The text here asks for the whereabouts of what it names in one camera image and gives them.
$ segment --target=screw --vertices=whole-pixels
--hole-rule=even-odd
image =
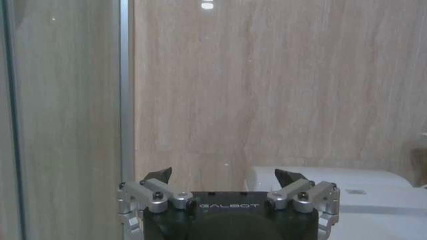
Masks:
[[[153,199],[153,200],[161,200],[161,199],[163,199],[163,192],[156,191],[156,192],[152,194],[152,199]]]
[[[299,200],[303,200],[303,201],[307,201],[308,200],[308,193],[302,191],[299,194],[298,194],[298,199]]]

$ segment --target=wooden wall panel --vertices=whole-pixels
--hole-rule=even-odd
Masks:
[[[4,19],[3,16],[0,16],[0,240],[20,240],[20,214],[5,47]]]
[[[240,189],[251,165],[414,181],[427,119],[427,2],[136,0],[136,176]]]
[[[117,240],[119,2],[15,2],[27,235]]]

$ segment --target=glass panel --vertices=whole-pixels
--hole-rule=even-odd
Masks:
[[[3,10],[3,4],[0,2],[0,240],[20,240],[19,198]]]
[[[117,240],[119,1],[13,1],[27,236]]]

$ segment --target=metal bracket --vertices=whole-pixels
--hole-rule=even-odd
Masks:
[[[282,188],[279,191],[271,191],[267,193],[267,200],[274,206],[274,210],[282,210],[287,208],[288,202],[292,197],[299,193],[307,191],[312,187],[311,182],[307,179],[299,179]]]
[[[117,206],[120,222],[124,225],[129,240],[143,240],[144,233],[140,228],[139,214],[148,208],[152,213],[163,213],[171,201],[176,209],[193,206],[193,194],[177,191],[168,184],[155,178],[140,182],[123,182],[117,189]]]
[[[331,227],[338,223],[340,218],[340,189],[335,183],[323,181],[307,192],[300,192],[294,196],[292,205],[300,213],[311,213],[314,209],[322,212],[319,216],[318,239],[328,239]]]

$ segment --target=white surface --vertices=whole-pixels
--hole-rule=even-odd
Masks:
[[[328,181],[339,183],[340,186],[370,185],[411,187],[411,183],[403,177],[387,171],[324,167],[255,166],[250,169],[246,178],[250,191],[272,191],[280,189],[275,169],[302,173],[316,183]]]
[[[302,173],[340,188],[339,222],[330,240],[427,240],[427,190],[386,171],[312,167],[254,167],[250,191],[280,188],[275,169]],[[354,190],[363,194],[351,194]]]

